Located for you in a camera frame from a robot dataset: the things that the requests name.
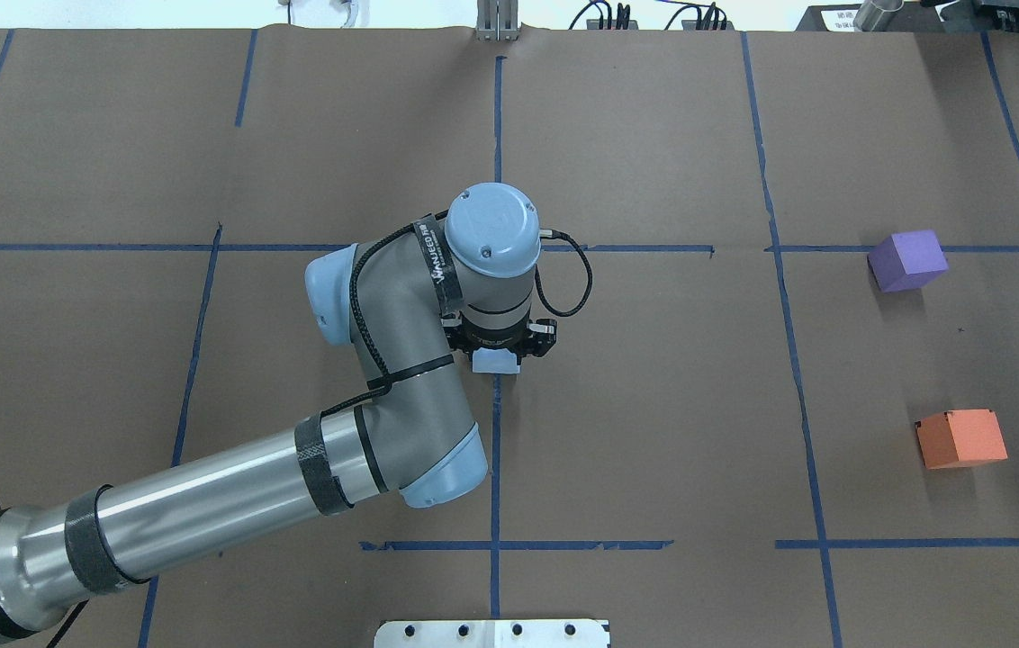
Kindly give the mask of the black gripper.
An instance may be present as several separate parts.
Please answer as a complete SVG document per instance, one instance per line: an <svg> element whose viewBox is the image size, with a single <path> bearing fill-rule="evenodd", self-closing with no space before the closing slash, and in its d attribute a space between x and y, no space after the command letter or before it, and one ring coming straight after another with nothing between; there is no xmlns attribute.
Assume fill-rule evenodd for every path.
<svg viewBox="0 0 1019 648"><path fill-rule="evenodd" d="M531 319L528 314L515 319L509 327L485 328L464 313L441 320L449 348L473 358L476 350L509 350L515 361L527 356L546 356L556 345L556 319Z"/></svg>

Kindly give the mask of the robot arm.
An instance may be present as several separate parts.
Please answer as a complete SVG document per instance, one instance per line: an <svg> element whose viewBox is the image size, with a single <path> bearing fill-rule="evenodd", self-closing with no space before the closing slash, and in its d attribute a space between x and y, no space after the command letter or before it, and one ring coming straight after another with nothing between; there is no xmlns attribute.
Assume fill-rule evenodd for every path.
<svg viewBox="0 0 1019 648"><path fill-rule="evenodd" d="M446 210L308 264L321 335L352 346L365 393L290 429L53 508L0 504L0 644L49 630L87 600L397 491L412 508L486 475L457 354L541 356L555 324L530 316L543 239L537 206L483 182Z"/></svg>

